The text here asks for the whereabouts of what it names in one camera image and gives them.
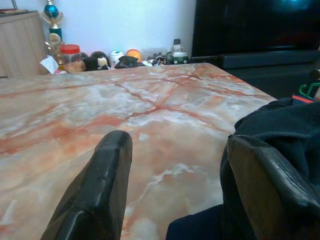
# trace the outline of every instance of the red object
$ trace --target red object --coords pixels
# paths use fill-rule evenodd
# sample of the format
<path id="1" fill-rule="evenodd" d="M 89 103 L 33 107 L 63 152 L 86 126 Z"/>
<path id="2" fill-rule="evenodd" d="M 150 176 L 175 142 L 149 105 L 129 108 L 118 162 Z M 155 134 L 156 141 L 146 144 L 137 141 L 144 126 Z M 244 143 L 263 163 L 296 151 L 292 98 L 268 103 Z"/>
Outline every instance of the red object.
<path id="1" fill-rule="evenodd" d="M 314 101 L 312 101 L 312 100 L 309 100 L 309 99 L 306 99 L 306 98 L 304 98 L 304 97 L 302 97 L 302 96 L 297 96 L 297 95 L 293 95 L 292 98 L 295 99 L 295 100 L 299 100 L 299 101 L 301 101 L 301 102 L 304 102 L 304 103 L 306 103 L 306 104 L 311 104 L 311 103 L 314 102 Z"/>
<path id="2" fill-rule="evenodd" d="M 62 54 L 78 54 L 80 53 L 80 47 L 76 44 L 63 44 L 60 47 Z"/>

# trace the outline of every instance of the gold trophy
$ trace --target gold trophy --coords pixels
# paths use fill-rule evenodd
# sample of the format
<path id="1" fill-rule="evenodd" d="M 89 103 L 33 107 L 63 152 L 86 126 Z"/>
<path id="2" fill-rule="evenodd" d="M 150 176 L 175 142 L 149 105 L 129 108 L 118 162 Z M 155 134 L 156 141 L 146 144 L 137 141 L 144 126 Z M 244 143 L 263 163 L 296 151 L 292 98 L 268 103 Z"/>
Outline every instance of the gold trophy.
<path id="1" fill-rule="evenodd" d="M 62 40 L 62 32 L 59 24 L 62 22 L 64 14 L 59 12 L 54 5 L 54 0 L 47 0 L 44 11 L 41 12 L 43 19 L 50 24 L 49 31 L 51 34 L 58 34 Z"/>
<path id="2" fill-rule="evenodd" d="M 61 54 L 61 50 L 60 47 L 64 44 L 61 41 L 61 38 L 58 34 L 56 33 L 50 33 L 49 35 L 49 42 L 45 42 L 45 44 L 47 45 L 50 54 L 54 57 L 54 59 L 56 60 L 56 62 L 59 65 L 63 64 L 63 58 L 62 58 L 62 54 Z"/>

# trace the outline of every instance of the marble table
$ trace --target marble table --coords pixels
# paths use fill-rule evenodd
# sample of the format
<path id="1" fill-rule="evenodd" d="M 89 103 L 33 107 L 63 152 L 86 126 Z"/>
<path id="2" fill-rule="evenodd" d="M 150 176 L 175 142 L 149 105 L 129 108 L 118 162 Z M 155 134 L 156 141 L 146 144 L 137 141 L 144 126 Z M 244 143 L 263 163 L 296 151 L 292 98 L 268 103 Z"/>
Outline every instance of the marble table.
<path id="1" fill-rule="evenodd" d="M 0 79 L 0 240 L 37 240 L 109 131 L 131 134 L 122 240 L 222 202 L 237 120 L 273 98 L 210 64 Z"/>

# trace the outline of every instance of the television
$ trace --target television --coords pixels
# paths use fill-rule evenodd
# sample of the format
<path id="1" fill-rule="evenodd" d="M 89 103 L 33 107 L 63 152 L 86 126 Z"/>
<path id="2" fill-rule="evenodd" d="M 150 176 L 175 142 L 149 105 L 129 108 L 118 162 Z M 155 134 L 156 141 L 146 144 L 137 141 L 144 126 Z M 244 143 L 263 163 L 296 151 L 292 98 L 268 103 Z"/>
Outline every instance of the television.
<path id="1" fill-rule="evenodd" d="M 317 50 L 320 0 L 197 0 L 192 58 Z"/>

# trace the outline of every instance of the white toy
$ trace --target white toy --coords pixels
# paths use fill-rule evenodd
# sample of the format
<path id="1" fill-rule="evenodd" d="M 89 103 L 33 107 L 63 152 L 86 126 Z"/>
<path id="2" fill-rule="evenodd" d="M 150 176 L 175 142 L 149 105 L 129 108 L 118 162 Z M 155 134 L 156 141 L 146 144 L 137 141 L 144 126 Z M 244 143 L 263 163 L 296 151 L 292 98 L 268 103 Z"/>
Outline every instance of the white toy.
<path id="1" fill-rule="evenodd" d="M 98 57 L 98 70 L 108 70 L 108 60 L 105 57 Z"/>
<path id="2" fill-rule="evenodd" d="M 124 53 L 122 51 L 119 50 L 113 50 L 109 53 L 109 62 L 111 65 L 116 65 L 117 63 L 119 63 L 119 58 L 121 58 L 122 56 L 124 56 Z"/>

